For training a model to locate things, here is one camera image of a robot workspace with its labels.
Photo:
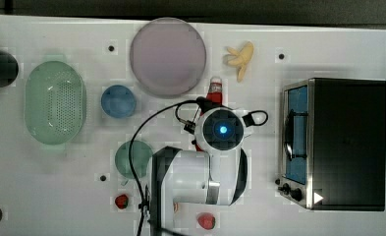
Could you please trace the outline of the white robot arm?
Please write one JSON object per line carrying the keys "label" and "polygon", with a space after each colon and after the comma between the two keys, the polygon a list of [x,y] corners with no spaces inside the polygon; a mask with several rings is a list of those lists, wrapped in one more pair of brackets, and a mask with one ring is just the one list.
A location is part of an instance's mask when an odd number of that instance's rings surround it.
{"label": "white robot arm", "polygon": [[174,204],[232,205],[245,191],[248,157],[245,137],[254,121],[249,111],[216,107],[196,122],[193,136],[199,150],[164,147],[148,163],[151,236],[170,236]]}

